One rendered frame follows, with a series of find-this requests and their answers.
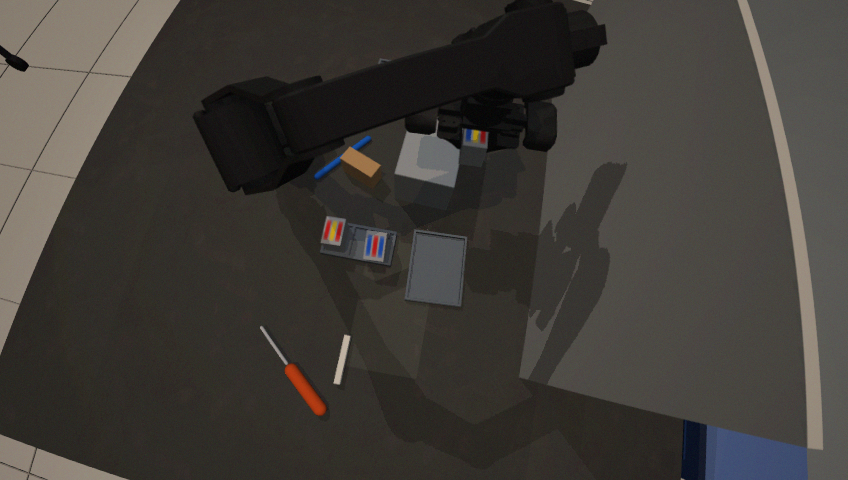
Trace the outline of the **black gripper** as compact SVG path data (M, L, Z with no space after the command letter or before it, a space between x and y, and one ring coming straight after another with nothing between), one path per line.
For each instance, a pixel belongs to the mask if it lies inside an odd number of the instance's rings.
M437 136L461 147L462 128L488 133L486 153L519 146L520 133L525 129L523 146L529 150L547 152L557 138L557 108L551 103L536 101L512 103L514 98L493 100L479 95L455 101L441 107L405 117L409 133ZM526 114L524 113L524 106Z

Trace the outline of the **grey card with blue and red stripes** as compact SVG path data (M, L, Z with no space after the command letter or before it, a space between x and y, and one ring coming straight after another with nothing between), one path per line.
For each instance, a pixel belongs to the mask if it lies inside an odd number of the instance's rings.
M363 260L384 262L386 259L388 233L366 231Z

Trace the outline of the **beige flat bar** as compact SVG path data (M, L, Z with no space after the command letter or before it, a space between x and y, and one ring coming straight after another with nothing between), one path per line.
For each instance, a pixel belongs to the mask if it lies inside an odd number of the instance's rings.
M347 356L347 353L348 353L351 338L352 338L352 336L348 336L348 335L344 335L344 338L343 338L343 342L342 342L342 346L341 346L341 353L340 353L339 361L338 361L338 364L337 364L336 375L335 375L335 379L334 379L334 383L339 384L339 385L341 385L341 383L342 383L341 379L342 379L344 368L345 368L345 365L346 365L346 360L347 360L346 356Z

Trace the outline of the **blue rod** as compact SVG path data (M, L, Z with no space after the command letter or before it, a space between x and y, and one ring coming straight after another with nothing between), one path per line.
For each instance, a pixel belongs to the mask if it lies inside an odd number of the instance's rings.
M371 137L370 137L369 135L367 135L367 136L365 136L363 139L361 139L359 142L357 142L357 143L356 143L356 144L355 144L352 148L354 148L354 150L356 150L356 151L357 151L357 150L359 150L361 147L363 147L365 144L367 144L369 141L371 141ZM345 152L344 152L344 153L345 153ZM343 153L343 154L344 154L344 153ZM343 155L343 154L342 154L342 155ZM340 158L341 158L341 156L342 156L342 155L340 155L340 156L339 156L338 158L336 158L334 161L332 161L332 162L331 162L331 163L329 163L327 166L325 166L325 167L324 167L321 171L319 171L317 174L315 174L314 178L315 178L315 179L319 179L319 178L320 178L320 177L322 177L324 174L326 174L327 172L329 172L329 171L333 170L335 167L337 167L339 164L341 164L341 160L340 160Z

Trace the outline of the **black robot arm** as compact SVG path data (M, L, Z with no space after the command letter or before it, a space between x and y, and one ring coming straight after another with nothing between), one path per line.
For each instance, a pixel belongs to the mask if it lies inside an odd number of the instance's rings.
M558 1L515 0L504 10L443 47L324 82L251 79L202 99L205 110L192 117L226 188L273 191L345 138L475 95L559 97L607 44L605 24Z

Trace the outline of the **orange-handled screwdriver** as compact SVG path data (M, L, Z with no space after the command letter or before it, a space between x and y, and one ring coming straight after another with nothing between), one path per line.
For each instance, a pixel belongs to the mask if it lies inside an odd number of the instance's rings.
M285 365L287 365L285 370L284 370L286 376L293 383L293 385L295 386L297 391L302 395L302 397L304 398L306 403L308 403L312 412L314 412L314 414L316 414L318 416L324 415L326 410L327 410L327 406L322 401L322 399L320 398L318 393L315 392L315 390L313 389L311 384L306 380L306 378L301 373L301 371L299 370L297 365L291 364L291 363L288 364L286 359L283 357L280 349L277 347L277 345L273 342L271 337L268 335L268 333L264 329L264 326L260 326L260 329L263 332L263 334L266 336L266 338L269 340L269 343L274 348L274 350L276 351L278 356L283 360Z

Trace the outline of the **tan rectangular block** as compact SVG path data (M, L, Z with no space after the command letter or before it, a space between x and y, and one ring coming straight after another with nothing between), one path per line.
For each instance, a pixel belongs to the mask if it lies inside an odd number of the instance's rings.
M340 158L343 171L370 188L381 179L381 165L349 147Z

